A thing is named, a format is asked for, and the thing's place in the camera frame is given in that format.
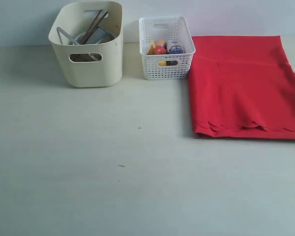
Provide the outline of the blue white milk carton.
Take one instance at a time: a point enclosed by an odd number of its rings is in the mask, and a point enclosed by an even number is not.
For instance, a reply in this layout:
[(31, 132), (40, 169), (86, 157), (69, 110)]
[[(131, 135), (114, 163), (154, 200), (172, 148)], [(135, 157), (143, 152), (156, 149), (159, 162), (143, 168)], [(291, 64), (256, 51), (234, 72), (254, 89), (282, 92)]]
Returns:
[[(184, 50), (179, 40), (169, 40), (167, 42), (167, 54), (183, 54)], [(177, 60), (166, 61), (167, 66), (177, 65)]]

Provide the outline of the red sausage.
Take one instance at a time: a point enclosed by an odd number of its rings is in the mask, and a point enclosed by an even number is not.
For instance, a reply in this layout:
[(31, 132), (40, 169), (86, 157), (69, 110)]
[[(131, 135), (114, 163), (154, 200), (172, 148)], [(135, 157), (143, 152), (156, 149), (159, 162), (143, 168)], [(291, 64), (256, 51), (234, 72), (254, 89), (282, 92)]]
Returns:
[(160, 45), (155, 46), (154, 48), (154, 54), (155, 55), (165, 55), (167, 53), (167, 50)]

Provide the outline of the cream plastic tub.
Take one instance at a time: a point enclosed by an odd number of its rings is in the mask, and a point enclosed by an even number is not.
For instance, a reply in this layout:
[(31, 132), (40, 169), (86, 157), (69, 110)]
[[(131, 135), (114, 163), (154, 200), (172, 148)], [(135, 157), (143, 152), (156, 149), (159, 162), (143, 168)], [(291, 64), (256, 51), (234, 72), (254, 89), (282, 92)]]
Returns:
[[(81, 1), (64, 6), (49, 32), (49, 41), (68, 83), (77, 88), (108, 87), (116, 84), (123, 73), (123, 8), (114, 1)], [(62, 36), (61, 45), (57, 27), (61, 27), (80, 44), (73, 45)], [(85, 44), (97, 27), (116, 35), (102, 44)], [(71, 54), (94, 54), (100, 61), (73, 62)]]

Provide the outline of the brown egg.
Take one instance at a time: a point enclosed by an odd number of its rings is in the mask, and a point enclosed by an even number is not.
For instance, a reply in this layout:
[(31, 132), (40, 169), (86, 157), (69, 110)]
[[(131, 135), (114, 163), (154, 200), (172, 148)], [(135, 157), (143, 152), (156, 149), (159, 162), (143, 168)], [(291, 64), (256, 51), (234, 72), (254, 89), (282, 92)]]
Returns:
[(167, 41), (165, 39), (158, 39), (158, 40), (156, 40), (155, 45), (156, 46), (162, 46), (162, 47), (166, 48), (167, 47)]

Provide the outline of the silver table knife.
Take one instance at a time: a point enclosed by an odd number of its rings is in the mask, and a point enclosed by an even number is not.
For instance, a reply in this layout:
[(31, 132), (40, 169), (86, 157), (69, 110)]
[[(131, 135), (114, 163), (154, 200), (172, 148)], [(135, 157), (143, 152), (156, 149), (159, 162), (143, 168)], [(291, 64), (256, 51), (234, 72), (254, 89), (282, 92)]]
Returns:
[(73, 45), (80, 44), (75, 38), (73, 38), (71, 35), (69, 35), (61, 27), (57, 27), (56, 30), (57, 30), (57, 34), (58, 34), (61, 45), (63, 45), (62, 36), (65, 36), (70, 42), (72, 42)]

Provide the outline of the yellow cheese wedge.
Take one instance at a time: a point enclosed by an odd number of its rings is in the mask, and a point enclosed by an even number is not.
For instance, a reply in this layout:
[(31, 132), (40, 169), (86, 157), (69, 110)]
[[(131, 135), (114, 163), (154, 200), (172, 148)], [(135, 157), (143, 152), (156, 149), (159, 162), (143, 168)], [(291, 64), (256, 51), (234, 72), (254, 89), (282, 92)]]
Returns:
[(146, 55), (154, 55), (155, 47), (156, 47), (155, 42), (152, 40), (149, 44)]

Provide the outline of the white perforated plastic basket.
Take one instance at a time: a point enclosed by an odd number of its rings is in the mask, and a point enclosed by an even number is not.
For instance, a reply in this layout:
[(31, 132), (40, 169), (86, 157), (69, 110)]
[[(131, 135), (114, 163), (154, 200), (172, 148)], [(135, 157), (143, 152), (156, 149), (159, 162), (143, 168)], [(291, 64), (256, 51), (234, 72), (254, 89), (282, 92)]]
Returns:
[[(146, 55), (150, 42), (158, 39), (179, 40), (183, 54)], [(172, 80), (187, 77), (196, 52), (191, 34), (182, 16), (143, 17), (139, 19), (139, 43), (146, 80)], [(159, 61), (177, 60), (173, 66), (159, 66)]]

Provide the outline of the red tablecloth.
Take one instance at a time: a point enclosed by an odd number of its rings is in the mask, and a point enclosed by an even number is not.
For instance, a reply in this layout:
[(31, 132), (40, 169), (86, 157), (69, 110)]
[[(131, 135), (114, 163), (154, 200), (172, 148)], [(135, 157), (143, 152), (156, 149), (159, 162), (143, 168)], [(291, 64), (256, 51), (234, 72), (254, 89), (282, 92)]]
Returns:
[(280, 36), (194, 36), (188, 75), (201, 137), (295, 140), (295, 73)]

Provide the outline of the stainless steel cup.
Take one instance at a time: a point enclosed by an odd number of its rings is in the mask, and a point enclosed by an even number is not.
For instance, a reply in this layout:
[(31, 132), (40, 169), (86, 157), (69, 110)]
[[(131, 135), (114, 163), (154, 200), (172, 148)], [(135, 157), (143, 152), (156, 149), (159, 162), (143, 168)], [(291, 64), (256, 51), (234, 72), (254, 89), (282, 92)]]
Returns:
[(85, 42), (85, 44), (102, 44), (114, 40), (116, 35), (102, 27), (97, 27), (95, 32)]

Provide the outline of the yellow lemon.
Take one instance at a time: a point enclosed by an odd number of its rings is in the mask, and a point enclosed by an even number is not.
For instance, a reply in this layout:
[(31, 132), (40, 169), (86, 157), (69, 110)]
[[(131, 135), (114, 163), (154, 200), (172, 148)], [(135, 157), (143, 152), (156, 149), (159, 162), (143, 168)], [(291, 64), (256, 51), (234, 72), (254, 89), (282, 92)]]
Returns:
[(167, 62), (166, 61), (159, 61), (158, 65), (159, 66), (167, 66)]

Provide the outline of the brown wooden spoon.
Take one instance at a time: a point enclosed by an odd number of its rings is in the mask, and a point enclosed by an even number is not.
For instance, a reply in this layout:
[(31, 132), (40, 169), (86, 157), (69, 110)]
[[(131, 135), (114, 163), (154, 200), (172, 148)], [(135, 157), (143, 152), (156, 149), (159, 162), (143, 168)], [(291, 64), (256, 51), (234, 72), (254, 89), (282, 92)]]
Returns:
[(73, 62), (94, 62), (101, 60), (101, 56), (97, 57), (94, 54), (71, 54), (69, 57)]

